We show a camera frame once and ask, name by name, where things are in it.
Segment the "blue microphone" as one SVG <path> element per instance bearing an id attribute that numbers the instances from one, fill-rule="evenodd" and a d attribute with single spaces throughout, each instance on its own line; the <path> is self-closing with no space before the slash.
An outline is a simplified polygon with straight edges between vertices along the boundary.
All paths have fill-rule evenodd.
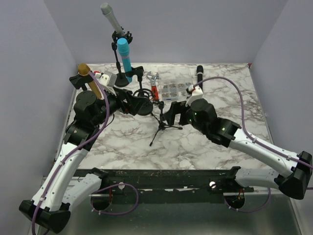
<path id="1" fill-rule="evenodd" d="M 120 87 L 125 87 L 129 83 L 132 82 L 132 76 L 127 76 L 126 73 L 132 70 L 131 61 L 130 61 L 130 47 L 127 39 L 119 38 L 117 40 L 117 50 L 122 59 L 122 64 L 124 68 L 124 73 L 120 75 L 121 82 L 119 84 Z"/>

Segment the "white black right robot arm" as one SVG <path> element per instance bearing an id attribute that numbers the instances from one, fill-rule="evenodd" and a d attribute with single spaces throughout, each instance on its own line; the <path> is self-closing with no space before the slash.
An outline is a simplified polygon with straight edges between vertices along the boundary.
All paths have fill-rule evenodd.
<path id="1" fill-rule="evenodd" d="M 312 176 L 313 157 L 306 151 L 295 153 L 245 133 L 239 124 L 218 117 L 215 108 L 205 99 L 172 102 L 163 119 L 172 125 L 179 114 L 179 124 L 192 125 L 211 142 L 243 152 L 269 166 L 264 169 L 238 169 L 225 179 L 225 187 L 235 192 L 241 187 L 265 187 L 280 190 L 284 195 L 302 200 Z"/>

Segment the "gold microphone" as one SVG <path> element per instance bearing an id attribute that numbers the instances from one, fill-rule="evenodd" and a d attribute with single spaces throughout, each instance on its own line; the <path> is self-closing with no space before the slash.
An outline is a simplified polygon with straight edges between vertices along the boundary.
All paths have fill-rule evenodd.
<path id="1" fill-rule="evenodd" d="M 78 69 L 78 78 L 82 85 L 82 90 L 86 91 L 87 90 L 86 84 L 88 84 L 89 88 L 96 95 L 96 97 L 98 99 L 101 99 L 102 98 L 101 92 L 97 87 L 95 81 L 89 74 L 91 72 L 90 67 L 85 63 L 80 63 L 77 69 Z"/>

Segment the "black microphone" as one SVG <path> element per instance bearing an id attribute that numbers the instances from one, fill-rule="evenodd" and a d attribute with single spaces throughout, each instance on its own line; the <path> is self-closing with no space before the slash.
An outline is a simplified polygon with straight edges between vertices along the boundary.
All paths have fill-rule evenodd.
<path id="1" fill-rule="evenodd" d="M 203 66 L 202 65 L 198 65 L 197 66 L 196 74 L 197 74 L 198 86 L 201 88 L 201 90 L 203 90 L 203 84 L 202 84 L 202 80 L 203 80 Z"/>

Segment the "black clip desk stand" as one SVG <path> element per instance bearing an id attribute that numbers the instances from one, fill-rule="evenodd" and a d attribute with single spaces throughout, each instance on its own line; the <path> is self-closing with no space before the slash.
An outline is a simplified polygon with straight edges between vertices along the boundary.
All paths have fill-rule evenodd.
<path id="1" fill-rule="evenodd" d="M 152 91 L 146 88 L 143 88 L 142 81 L 143 81 L 143 74 L 144 68 L 142 66 L 132 68 L 131 71 L 125 72 L 126 77 L 131 77 L 136 75 L 137 81 L 139 83 L 139 89 L 136 90 L 133 96 L 136 98 L 138 109 L 137 114 L 140 116 L 147 116 L 150 115 L 153 111 L 153 104 L 150 97 L 154 97 Z"/>

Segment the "black tripod shock-mount stand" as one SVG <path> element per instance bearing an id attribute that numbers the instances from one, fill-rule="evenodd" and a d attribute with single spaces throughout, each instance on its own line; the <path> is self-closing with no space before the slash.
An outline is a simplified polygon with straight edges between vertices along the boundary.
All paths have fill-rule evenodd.
<path id="1" fill-rule="evenodd" d="M 152 98 L 152 97 L 150 97 L 150 99 L 151 99 L 151 101 L 152 101 L 153 108 L 154 108 L 155 106 L 157 106 L 158 109 L 159 109 L 159 111 L 160 111 L 159 117 L 157 117 L 157 116 L 153 113 L 153 111 L 152 111 L 152 113 L 150 114 L 150 115 L 151 115 L 152 117 L 154 117 L 154 118 L 157 120 L 157 122 L 158 122 L 158 129 L 157 129 L 157 131 L 155 132 L 154 137 L 153 137 L 153 139 L 151 140 L 151 142 L 150 142 L 150 144 L 149 144 L 149 146 L 152 146 L 153 143 L 154 143 L 154 140 L 155 140 L 155 138 L 156 138 L 156 136 L 157 136 L 157 134 L 159 133 L 159 131 L 164 131 L 164 130 L 166 130 L 166 129 L 168 129 L 168 128 L 175 128 L 175 129 L 178 129 L 178 130 L 182 130 L 183 128 L 182 128 L 182 127 L 178 127 L 178 126 L 174 126 L 174 125 L 168 125 L 168 124 L 166 123 L 166 121 L 163 120 L 163 109 L 164 109 L 164 106 L 165 106 L 165 105 L 164 105 L 164 102 L 163 102 L 163 101 L 153 101 L 153 98 Z"/>

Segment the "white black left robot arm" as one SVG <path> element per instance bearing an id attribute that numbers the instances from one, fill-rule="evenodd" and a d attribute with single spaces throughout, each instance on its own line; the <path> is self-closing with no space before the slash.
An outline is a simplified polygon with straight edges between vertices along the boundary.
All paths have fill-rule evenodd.
<path id="1" fill-rule="evenodd" d="M 98 99 L 92 91 L 82 91 L 74 104 L 74 121 L 66 128 L 59 157 L 45 182 L 30 200 L 23 200 L 19 210 L 32 222 L 49 232 L 60 233 L 67 225 L 72 210 L 91 193 L 104 193 L 107 179 L 88 174 L 78 185 L 68 185 L 81 161 L 106 127 L 110 115 L 117 110 L 135 116 L 148 101 L 126 89 L 115 89 Z"/>

